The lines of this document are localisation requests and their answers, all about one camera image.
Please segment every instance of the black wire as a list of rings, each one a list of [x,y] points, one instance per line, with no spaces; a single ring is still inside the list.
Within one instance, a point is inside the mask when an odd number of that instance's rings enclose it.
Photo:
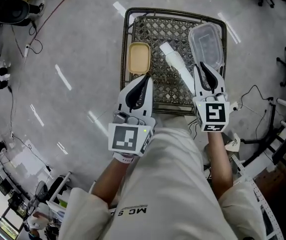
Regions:
[[[267,109],[265,110],[265,113],[264,113],[264,115],[263,115],[262,119],[259,121],[259,123],[258,123],[258,125],[257,125],[257,127],[256,127],[256,130],[255,130],[255,133],[256,133],[256,140],[257,140],[257,141],[258,141],[258,138],[257,138],[257,129],[258,129],[259,125],[261,124],[262,120],[264,119],[264,117],[265,117],[266,113],[267,113]]]
[[[279,113],[277,109],[275,109],[275,110],[281,117],[285,117],[283,114]]]
[[[273,97],[264,98],[264,97],[262,96],[262,93],[261,93],[261,91],[259,90],[258,86],[257,86],[257,85],[253,85],[247,93],[245,93],[245,94],[243,94],[243,95],[241,96],[241,104],[242,104],[242,106],[241,106],[239,109],[241,109],[241,108],[243,107],[243,97],[246,96],[247,94],[249,94],[254,87],[257,88],[257,90],[258,90],[258,92],[259,92],[259,94],[260,94],[260,96],[261,96],[261,98],[262,98],[263,100],[265,100],[265,101],[273,101],[273,100],[274,100]]]
[[[7,86],[8,91],[11,93],[12,95],[12,106],[11,106],[11,115],[10,115],[10,124],[11,124],[11,131],[12,131],[12,113],[13,113],[13,104],[14,104],[14,97],[13,97],[13,91],[12,88],[10,86]]]
[[[197,125],[199,125],[199,123],[197,122],[196,124],[195,124],[195,136],[194,136],[194,138],[193,138],[193,140],[195,140],[195,138],[196,138],[196,136],[197,136]]]
[[[209,165],[204,165],[204,167],[209,170],[209,175],[208,175],[208,177],[207,177],[207,179],[209,179],[209,178],[212,176],[211,167],[210,167]]]
[[[47,164],[44,163],[43,160],[40,159],[40,158],[32,151],[32,146],[31,146],[30,144],[26,145],[19,137],[15,136],[14,134],[13,134],[13,137],[14,137],[14,138],[17,138],[20,142],[22,142],[22,144],[23,144],[25,147],[27,147],[27,148],[32,152],[32,154],[37,157],[38,160],[40,160],[45,166],[47,166]]]
[[[188,126],[189,126],[188,128],[189,128],[190,135],[192,135],[191,127],[193,126],[193,124],[196,124],[196,123],[198,123],[198,120],[197,120],[197,119],[191,121],[191,122],[188,124]]]
[[[41,45],[41,50],[40,50],[39,52],[36,52],[36,51],[34,51],[34,49],[33,49],[33,48],[31,48],[31,47],[28,47],[28,48],[29,48],[29,49],[31,49],[35,54],[40,54],[40,53],[41,53],[41,51],[43,50],[43,44],[41,43],[41,41],[40,41],[40,40],[36,39],[36,35],[37,35],[37,28],[36,28],[36,24],[35,24],[35,22],[32,22],[32,26],[29,28],[29,30],[28,30],[28,34],[29,34],[30,36],[32,36],[32,35],[34,35],[34,34],[35,34],[35,36],[34,36],[34,40],[36,40],[36,41],[38,41],[38,42],[39,42],[39,44]]]
[[[191,125],[191,124],[193,124],[195,121],[197,121],[197,119],[192,120],[192,121],[188,124],[188,126]]]

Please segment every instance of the concrete floor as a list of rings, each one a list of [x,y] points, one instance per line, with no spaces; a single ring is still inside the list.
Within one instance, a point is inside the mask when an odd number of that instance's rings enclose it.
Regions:
[[[40,26],[61,0],[45,0],[46,9],[38,21]],[[286,99],[286,87],[279,82],[285,69],[276,63],[284,58],[286,46],[286,2],[275,0],[276,6],[263,7],[257,0],[66,0],[52,15],[38,35],[43,43],[41,54],[29,51],[24,66],[10,26],[0,30],[2,59],[11,63],[9,80],[13,89],[12,130],[52,168],[51,176],[71,171],[72,185],[88,190],[111,160],[107,148],[108,123],[119,93],[121,45],[124,18],[113,4],[125,8],[155,7],[176,9],[218,18],[223,15],[241,42],[228,34],[226,87],[229,101],[240,101],[252,85],[258,85],[264,97]],[[31,40],[29,27],[14,27],[18,44]],[[33,48],[39,50],[39,43]],[[58,65],[69,82],[67,88],[55,69]],[[4,166],[17,181],[33,192],[39,180],[48,174],[44,165],[17,139],[10,138],[12,98],[7,89],[0,90],[0,141],[8,145],[6,156],[12,161]],[[244,104],[259,113],[269,107],[256,89],[244,98]],[[32,107],[43,122],[35,116]],[[286,109],[277,106],[286,115]],[[233,112],[227,133],[241,138],[255,138],[261,117],[247,108]],[[281,116],[276,116],[275,126]],[[258,136],[266,130],[263,120]],[[195,139],[199,149],[207,144],[206,134]],[[240,156],[248,158],[255,149],[242,145]]]

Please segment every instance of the human arm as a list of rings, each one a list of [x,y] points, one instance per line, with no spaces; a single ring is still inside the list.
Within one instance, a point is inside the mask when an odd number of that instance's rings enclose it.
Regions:
[[[217,199],[233,186],[233,173],[225,149],[222,134],[209,132],[209,156],[211,160],[211,174],[213,192]]]
[[[226,221],[238,239],[266,238],[266,229],[254,191],[247,182],[233,185],[232,167],[220,132],[209,132],[213,191]]]
[[[96,181],[92,190],[92,195],[101,198],[110,205],[119,189],[123,177],[126,174],[128,163],[122,163],[117,159],[113,159],[108,167]]]
[[[111,215],[108,205],[113,201],[128,164],[113,159],[96,181],[92,192],[72,189],[59,240],[98,239]]]
[[[33,217],[35,217],[35,218],[39,218],[39,217],[43,217],[43,218],[46,218],[46,219],[49,219],[49,216],[48,215],[46,215],[46,214],[43,214],[43,213],[41,213],[41,212],[34,212],[33,213],[33,215],[32,215]]]

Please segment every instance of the yellow container lid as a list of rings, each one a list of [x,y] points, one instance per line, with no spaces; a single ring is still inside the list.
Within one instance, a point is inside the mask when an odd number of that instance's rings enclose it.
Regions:
[[[128,70],[133,74],[145,74],[151,62],[151,48],[145,42],[133,42],[128,49]]]

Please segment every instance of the metal wire rack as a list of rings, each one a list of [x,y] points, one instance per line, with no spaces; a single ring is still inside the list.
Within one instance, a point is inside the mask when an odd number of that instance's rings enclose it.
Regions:
[[[225,77],[227,52],[227,27],[218,19],[183,11],[158,8],[130,8],[126,11],[120,87],[139,75],[127,70],[127,51],[130,43],[148,43],[151,48],[149,74],[154,81],[153,112],[194,116],[192,95],[175,69],[168,66],[159,46],[168,42],[182,56],[186,68],[193,75],[194,59],[188,42],[190,29],[202,23],[214,23],[222,37],[224,65],[219,73]]]

